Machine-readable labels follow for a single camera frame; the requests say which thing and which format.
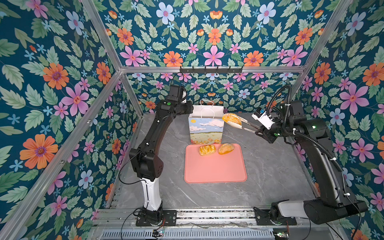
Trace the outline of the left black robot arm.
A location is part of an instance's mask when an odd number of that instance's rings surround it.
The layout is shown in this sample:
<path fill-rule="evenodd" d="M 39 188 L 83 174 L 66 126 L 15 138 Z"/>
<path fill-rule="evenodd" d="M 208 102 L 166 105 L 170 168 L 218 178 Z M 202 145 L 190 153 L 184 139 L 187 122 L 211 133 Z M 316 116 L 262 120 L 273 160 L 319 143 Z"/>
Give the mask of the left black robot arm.
<path fill-rule="evenodd" d="M 175 102 L 166 100 L 158 105 L 154 121 L 137 148 L 132 148 L 129 157 L 134 172 L 143 186 L 143 214 L 149 222 L 157 225 L 163 220 L 163 201 L 160 196 L 159 178 L 164 169 L 164 162 L 158 156 L 161 143 L 177 116 L 189 115 L 193 112 L 191 101 Z"/>

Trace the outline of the painted landscape paper bag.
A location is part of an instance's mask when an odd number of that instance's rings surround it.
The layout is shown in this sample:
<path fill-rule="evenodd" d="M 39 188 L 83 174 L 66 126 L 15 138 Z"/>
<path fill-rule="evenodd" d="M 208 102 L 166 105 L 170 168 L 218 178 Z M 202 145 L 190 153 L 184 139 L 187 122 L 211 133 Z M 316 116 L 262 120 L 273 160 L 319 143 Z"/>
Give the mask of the painted landscape paper bag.
<path fill-rule="evenodd" d="M 213 101 L 202 99 L 199 105 L 193 105 L 189 115 L 189 131 L 191 144 L 221 144 L 224 130 L 224 107 L 217 106 Z"/>

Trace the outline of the braided bread loaf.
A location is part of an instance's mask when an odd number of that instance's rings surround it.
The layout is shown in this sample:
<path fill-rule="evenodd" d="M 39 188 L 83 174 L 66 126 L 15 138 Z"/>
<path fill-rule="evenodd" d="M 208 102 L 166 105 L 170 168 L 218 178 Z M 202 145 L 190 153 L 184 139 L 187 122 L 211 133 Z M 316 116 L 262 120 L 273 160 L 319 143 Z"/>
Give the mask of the braided bread loaf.
<path fill-rule="evenodd" d="M 208 156 L 216 152 L 215 145 L 204 145 L 199 147 L 199 154 L 201 156 Z"/>

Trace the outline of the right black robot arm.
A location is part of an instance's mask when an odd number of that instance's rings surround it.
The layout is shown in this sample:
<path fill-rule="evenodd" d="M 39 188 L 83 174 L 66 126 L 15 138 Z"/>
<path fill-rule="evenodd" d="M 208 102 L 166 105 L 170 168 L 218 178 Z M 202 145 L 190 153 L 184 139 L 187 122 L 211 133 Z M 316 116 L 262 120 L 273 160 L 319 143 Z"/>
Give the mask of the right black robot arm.
<path fill-rule="evenodd" d="M 344 178 L 343 168 L 332 153 L 331 132 L 321 119 L 307 120 L 301 101 L 292 101 L 292 87 L 285 85 L 272 97 L 286 93 L 279 107 L 258 108 L 252 115 L 262 126 L 256 135 L 272 144 L 277 138 L 293 138 L 305 151 L 319 185 L 320 196 L 313 200 L 280 201 L 271 205 L 269 218 L 274 223 L 289 218 L 304 218 L 320 225 L 368 210 L 358 200 Z"/>

